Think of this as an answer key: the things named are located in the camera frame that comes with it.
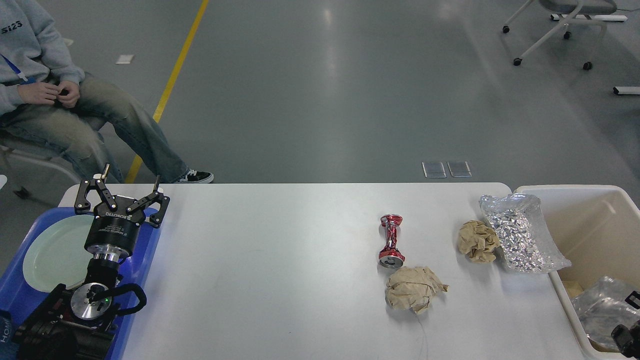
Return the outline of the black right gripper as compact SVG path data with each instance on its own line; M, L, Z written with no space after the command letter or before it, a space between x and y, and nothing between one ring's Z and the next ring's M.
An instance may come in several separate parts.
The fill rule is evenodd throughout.
M640 293L632 291L626 298L625 302L633 309L640 310ZM614 341L618 351L624 357L640 356L640 321L636 321L633 326L625 326L619 324L611 332L611 338Z

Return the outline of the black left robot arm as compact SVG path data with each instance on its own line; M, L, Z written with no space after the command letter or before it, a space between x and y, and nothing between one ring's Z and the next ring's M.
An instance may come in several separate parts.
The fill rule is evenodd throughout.
M156 182L140 199L111 194L110 164L83 180L74 203L77 215L93 211L85 250L91 254L85 279L58 284L17 328L19 360L103 360L115 338L115 321L147 304L141 285L124 284L121 264L134 255L141 228L159 228L170 198Z

